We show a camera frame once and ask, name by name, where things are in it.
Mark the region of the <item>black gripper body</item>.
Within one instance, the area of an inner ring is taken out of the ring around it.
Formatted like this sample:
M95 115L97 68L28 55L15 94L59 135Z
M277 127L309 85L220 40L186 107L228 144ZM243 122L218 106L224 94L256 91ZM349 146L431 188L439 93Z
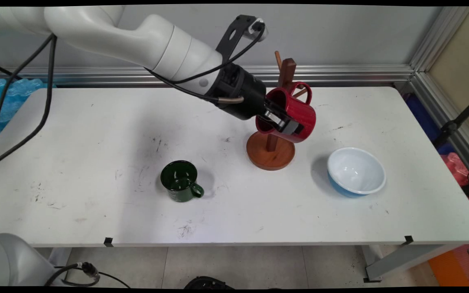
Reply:
M214 83L214 105L241 120L248 120L265 113L266 87L241 66L229 64L220 69Z

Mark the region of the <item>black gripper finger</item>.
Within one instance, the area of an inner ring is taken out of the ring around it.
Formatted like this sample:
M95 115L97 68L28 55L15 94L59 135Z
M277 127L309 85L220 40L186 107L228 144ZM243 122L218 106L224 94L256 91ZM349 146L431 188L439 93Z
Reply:
M284 135L300 135L305 126L298 122L291 114L289 114L289 98L266 98L264 100L265 113L264 116L268 117L276 123L275 132ZM272 133L272 131L264 131L265 134Z
M275 131L276 123L266 116L257 116L257 130L258 131Z

